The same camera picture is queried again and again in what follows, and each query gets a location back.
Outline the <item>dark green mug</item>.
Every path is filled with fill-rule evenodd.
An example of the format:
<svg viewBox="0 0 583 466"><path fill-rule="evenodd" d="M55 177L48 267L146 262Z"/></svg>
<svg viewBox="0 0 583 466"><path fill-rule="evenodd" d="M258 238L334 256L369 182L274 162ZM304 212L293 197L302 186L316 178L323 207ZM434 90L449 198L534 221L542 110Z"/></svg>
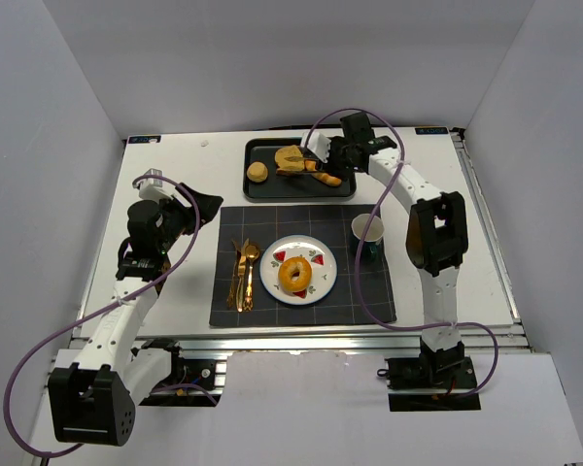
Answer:
<svg viewBox="0 0 583 466"><path fill-rule="evenodd" d="M350 228L350 251L352 255L357 253L364 230L367 230L367 232L364 236L364 242L360 252L360 260L371 262L378 258L382 247L385 228L381 218L378 216L371 216L371 214L360 214L356 216L352 220Z"/></svg>

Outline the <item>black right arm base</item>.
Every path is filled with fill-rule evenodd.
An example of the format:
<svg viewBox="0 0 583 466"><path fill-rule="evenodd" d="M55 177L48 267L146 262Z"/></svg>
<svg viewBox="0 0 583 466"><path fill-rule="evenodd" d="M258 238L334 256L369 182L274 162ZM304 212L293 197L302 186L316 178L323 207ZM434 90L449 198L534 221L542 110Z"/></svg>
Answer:
<svg viewBox="0 0 583 466"><path fill-rule="evenodd" d="M386 382L389 408L392 413L473 412L481 410L471 359L466 356L460 365L433 374L422 357L396 357L386 360L386 366L376 371Z"/></svg>

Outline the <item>gold fork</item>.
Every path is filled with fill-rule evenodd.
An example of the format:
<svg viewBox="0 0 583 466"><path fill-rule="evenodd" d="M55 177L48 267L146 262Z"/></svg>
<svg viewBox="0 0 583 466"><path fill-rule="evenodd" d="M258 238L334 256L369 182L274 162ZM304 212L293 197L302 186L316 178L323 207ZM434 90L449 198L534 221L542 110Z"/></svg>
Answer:
<svg viewBox="0 0 583 466"><path fill-rule="evenodd" d="M234 307L234 303L235 303L235 296L236 296L236 289L237 289L237 272L238 272L238 265L239 265L239 259L241 257L241 249L237 243L237 241L235 239L231 240L232 245L235 248L235 259L234 259L234 264L233 264L233 269L232 269L232 277L231 277L231 282L230 282L230 286L229 286L229 292L226 298L226 305L229 309L232 309Z"/></svg>

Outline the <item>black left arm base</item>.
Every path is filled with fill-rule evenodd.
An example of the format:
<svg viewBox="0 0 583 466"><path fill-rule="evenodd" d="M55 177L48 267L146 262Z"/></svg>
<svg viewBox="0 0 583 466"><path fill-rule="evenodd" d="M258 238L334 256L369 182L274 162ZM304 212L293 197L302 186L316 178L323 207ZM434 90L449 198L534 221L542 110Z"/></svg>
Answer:
<svg viewBox="0 0 583 466"><path fill-rule="evenodd" d="M193 384L207 391L218 402L220 394L216 390L217 361L213 358L187 356L179 343L169 338L155 338L145 341L140 348L131 349L132 358L143 350L166 350L171 354L171 372L154 388L158 392L150 394L140 405L148 407L213 407L208 396L199 389L174 388L162 391L163 387L176 384Z"/></svg>

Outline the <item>gold spoon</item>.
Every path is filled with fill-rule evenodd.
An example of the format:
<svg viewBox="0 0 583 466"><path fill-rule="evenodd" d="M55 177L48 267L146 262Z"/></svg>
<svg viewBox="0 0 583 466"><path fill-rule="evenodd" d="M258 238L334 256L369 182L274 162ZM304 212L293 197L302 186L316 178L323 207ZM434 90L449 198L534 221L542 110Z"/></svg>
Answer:
<svg viewBox="0 0 583 466"><path fill-rule="evenodd" d="M243 301L243 310L249 312L253 309L253 274L254 265L260 256L260 248L255 243L249 243L246 249L248 259L248 277L246 278L246 288Z"/></svg>

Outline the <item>orange bagel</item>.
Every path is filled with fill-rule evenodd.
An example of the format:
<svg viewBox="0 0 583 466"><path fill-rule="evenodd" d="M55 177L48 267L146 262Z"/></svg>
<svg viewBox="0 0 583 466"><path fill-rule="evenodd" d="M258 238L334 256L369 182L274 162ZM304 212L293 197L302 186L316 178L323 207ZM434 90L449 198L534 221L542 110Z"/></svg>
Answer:
<svg viewBox="0 0 583 466"><path fill-rule="evenodd" d="M303 291L312 280L312 267L302 256L291 257L280 266L278 279L286 292Z"/></svg>

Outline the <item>black baking tray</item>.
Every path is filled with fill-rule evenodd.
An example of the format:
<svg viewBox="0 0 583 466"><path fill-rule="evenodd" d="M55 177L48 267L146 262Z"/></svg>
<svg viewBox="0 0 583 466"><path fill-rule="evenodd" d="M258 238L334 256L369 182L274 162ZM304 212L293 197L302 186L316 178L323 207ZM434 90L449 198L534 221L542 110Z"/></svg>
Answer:
<svg viewBox="0 0 583 466"><path fill-rule="evenodd" d="M328 186L311 176L285 177L276 174L275 152L283 147L298 145L295 138L257 138L245 146L243 192L252 201L307 200L313 198L350 198L356 193L355 178L339 186ZM268 170L264 182L254 183L246 174L254 162L263 163Z"/></svg>

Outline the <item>small round bun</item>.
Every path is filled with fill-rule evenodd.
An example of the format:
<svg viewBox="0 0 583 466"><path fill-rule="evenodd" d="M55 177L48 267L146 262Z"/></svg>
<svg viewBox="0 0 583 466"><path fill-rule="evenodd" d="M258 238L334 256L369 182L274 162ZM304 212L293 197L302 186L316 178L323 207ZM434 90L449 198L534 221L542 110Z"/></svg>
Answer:
<svg viewBox="0 0 583 466"><path fill-rule="evenodd" d="M247 178L253 183L263 183L268 178L268 168L262 162L253 162L247 169Z"/></svg>

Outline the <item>right blue table label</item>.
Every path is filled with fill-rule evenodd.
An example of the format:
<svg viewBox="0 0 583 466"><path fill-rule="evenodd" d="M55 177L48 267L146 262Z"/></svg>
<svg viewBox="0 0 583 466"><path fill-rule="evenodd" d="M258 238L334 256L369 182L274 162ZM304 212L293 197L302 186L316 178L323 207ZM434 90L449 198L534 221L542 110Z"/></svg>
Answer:
<svg viewBox="0 0 583 466"><path fill-rule="evenodd" d="M448 135L450 131L444 126L425 126L425 127L415 127L415 133L417 135Z"/></svg>

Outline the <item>striped croissant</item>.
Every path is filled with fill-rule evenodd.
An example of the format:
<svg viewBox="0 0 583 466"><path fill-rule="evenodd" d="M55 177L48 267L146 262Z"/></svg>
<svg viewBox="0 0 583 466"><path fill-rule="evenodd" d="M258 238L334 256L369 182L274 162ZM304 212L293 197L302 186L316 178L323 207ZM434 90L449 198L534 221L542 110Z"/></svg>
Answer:
<svg viewBox="0 0 583 466"><path fill-rule="evenodd" d="M318 163L316 160L312 159L305 159L304 160L305 170L319 182L332 186L338 187L342 184L342 181L339 178L336 178L328 173L323 173L318 171Z"/></svg>

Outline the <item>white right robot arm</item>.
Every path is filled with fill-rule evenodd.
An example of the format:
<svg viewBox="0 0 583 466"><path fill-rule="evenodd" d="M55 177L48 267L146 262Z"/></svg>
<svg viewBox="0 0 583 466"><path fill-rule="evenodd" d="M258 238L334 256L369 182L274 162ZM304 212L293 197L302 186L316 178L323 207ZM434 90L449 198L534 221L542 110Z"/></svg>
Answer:
<svg viewBox="0 0 583 466"><path fill-rule="evenodd" d="M403 378L421 386L451 384L464 362L457 328L457 280L468 249L463 196L432 185L405 161L401 138L378 137L366 112L344 116L340 124L341 137L327 142L322 136L308 136L307 148L337 178L368 174L408 214L405 248L421 280L424 324L419 367Z"/></svg>

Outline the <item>white strawberry pattern plate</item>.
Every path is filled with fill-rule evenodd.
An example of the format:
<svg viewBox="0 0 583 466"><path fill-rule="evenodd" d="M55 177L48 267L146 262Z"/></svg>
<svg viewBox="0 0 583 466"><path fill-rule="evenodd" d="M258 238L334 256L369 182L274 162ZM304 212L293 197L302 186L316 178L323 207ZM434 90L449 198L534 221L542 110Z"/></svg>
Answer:
<svg viewBox="0 0 583 466"><path fill-rule="evenodd" d="M312 267L312 280L300 292L286 292L279 283L278 272L283 262L302 256ZM305 236L290 235L276 240L263 254L259 278L266 291L277 301L294 306L315 304L333 289L338 265L333 252L321 241Z"/></svg>

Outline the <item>left blue table label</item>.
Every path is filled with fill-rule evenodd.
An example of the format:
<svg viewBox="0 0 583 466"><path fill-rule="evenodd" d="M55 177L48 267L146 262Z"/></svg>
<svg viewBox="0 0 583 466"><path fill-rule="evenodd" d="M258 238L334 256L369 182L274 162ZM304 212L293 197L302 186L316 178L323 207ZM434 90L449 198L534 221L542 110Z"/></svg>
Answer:
<svg viewBox="0 0 583 466"><path fill-rule="evenodd" d="M161 141L160 135L139 135L139 136L130 136L127 139L127 143L129 145L136 145L136 144L158 144Z"/></svg>

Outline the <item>toasted bread slice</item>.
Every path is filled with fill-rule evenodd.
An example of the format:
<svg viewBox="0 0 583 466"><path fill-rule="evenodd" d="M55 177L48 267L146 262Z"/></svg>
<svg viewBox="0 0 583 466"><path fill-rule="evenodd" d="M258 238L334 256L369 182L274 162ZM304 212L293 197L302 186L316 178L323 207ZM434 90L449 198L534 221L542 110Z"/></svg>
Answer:
<svg viewBox="0 0 583 466"><path fill-rule="evenodd" d="M274 156L277 175L301 173L305 170L304 156L299 146L278 149Z"/></svg>

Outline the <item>metal serving tongs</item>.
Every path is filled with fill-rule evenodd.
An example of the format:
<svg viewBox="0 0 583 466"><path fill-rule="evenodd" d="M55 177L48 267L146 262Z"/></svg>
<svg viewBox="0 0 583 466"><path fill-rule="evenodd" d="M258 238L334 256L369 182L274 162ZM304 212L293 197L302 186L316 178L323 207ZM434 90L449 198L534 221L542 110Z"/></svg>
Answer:
<svg viewBox="0 0 583 466"><path fill-rule="evenodd" d="M320 169L318 160L303 156L289 156L284 158L285 164L281 169L283 173L290 176L310 175L317 176L324 174Z"/></svg>

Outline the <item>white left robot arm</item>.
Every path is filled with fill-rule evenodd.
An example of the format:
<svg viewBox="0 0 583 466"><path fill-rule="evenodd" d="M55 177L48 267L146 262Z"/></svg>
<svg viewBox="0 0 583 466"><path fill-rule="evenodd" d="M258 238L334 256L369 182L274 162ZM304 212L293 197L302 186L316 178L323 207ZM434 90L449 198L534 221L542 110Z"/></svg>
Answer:
<svg viewBox="0 0 583 466"><path fill-rule="evenodd" d="M70 366L54 369L49 378L52 424L59 442L124 445L137 406L173 371L173 343L132 346L172 268L170 249L181 236L193 235L212 221L223 198L184 183L175 195L151 181L140 181L137 188L140 199L127 210L128 236L118 253L114 308L101 316Z"/></svg>

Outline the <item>blue table label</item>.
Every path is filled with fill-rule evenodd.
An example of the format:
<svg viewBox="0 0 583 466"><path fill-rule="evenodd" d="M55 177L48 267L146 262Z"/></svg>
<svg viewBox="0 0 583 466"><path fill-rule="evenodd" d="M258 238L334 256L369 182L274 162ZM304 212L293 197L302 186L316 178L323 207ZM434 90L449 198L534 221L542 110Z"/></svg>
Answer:
<svg viewBox="0 0 583 466"><path fill-rule="evenodd" d="M127 143L129 145L136 145L136 144L158 144L161 141L160 135L139 135L139 136L130 136L127 139Z"/></svg>
<svg viewBox="0 0 583 466"><path fill-rule="evenodd" d="M450 131L444 126L425 126L425 127L415 127L415 133L417 135L448 135Z"/></svg>

